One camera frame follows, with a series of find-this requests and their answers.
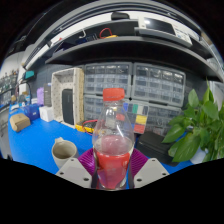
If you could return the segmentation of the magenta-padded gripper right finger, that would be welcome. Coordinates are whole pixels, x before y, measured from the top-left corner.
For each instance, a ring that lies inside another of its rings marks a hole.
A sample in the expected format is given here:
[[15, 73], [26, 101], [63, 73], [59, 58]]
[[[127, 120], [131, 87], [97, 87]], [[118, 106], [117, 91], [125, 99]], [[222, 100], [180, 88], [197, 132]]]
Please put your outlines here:
[[148, 159], [137, 149], [133, 150], [128, 171], [130, 189], [141, 188], [168, 175], [168, 171], [156, 158]]

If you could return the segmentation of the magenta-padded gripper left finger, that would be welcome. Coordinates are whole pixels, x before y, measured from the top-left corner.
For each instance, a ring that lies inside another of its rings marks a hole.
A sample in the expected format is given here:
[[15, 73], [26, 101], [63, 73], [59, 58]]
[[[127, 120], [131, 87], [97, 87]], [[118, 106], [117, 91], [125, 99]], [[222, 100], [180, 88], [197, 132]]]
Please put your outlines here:
[[56, 175], [83, 188], [95, 188], [97, 173], [93, 149], [78, 158], [70, 158]]

